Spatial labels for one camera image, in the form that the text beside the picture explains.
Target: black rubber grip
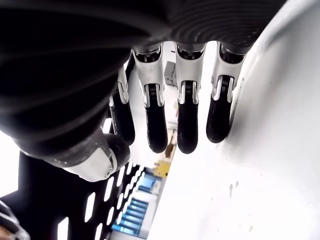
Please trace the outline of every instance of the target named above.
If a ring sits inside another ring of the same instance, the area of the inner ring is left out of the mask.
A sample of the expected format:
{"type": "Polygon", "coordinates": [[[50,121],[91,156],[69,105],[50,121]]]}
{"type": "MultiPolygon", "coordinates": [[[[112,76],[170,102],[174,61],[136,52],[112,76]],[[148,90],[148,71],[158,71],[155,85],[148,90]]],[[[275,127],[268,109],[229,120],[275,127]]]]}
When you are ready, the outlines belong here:
{"type": "Polygon", "coordinates": [[[149,147],[157,154],[162,153],[168,145],[165,105],[158,106],[157,99],[151,99],[145,114],[149,147]]]}
{"type": "Polygon", "coordinates": [[[192,153],[198,145],[198,104],[186,96],[184,104],[178,104],[177,143],[184,154],[192,153]]]}
{"type": "Polygon", "coordinates": [[[125,140],[129,146],[134,143],[136,133],[130,104],[123,104],[119,92],[113,96],[114,105],[110,107],[114,134],[125,140]]]}
{"type": "Polygon", "coordinates": [[[210,98],[209,114],[206,122],[206,136],[212,143],[222,142],[229,133],[231,103],[227,94],[221,93],[219,100],[210,98]]]}

